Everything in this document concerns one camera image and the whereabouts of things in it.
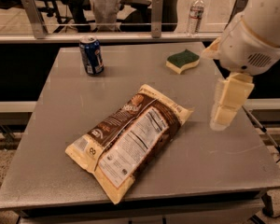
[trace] white robotic hand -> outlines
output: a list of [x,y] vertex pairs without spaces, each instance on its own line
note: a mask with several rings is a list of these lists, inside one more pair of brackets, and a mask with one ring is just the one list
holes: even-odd
[[[219,59],[231,71],[226,80],[218,82],[210,122],[212,129],[224,130],[252,92],[252,76],[268,71],[280,59],[280,0],[250,0],[222,36],[205,49],[205,56]],[[231,85],[238,78],[240,82]]]

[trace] clear plastic bottle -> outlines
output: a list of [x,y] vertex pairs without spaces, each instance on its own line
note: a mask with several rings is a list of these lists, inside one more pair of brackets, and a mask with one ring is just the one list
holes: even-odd
[[192,35],[199,32],[204,12],[203,0],[196,0],[189,9],[189,18],[187,25],[187,33]]

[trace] green sponge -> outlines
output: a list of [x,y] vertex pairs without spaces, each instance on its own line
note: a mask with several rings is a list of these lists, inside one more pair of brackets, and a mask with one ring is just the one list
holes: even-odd
[[166,66],[181,74],[184,70],[195,67],[199,63],[199,58],[199,55],[185,49],[185,51],[169,56]]

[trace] soda can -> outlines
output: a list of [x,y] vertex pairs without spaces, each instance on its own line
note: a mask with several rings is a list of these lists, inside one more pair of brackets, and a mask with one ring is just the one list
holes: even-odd
[[79,47],[85,71],[90,76],[96,76],[104,71],[100,42],[96,37],[84,36]]

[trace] brown chip bag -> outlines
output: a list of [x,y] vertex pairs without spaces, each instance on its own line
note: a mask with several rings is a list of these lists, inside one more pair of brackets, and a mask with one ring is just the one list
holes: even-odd
[[124,107],[78,138],[65,152],[95,176],[116,204],[191,113],[192,109],[143,85]]

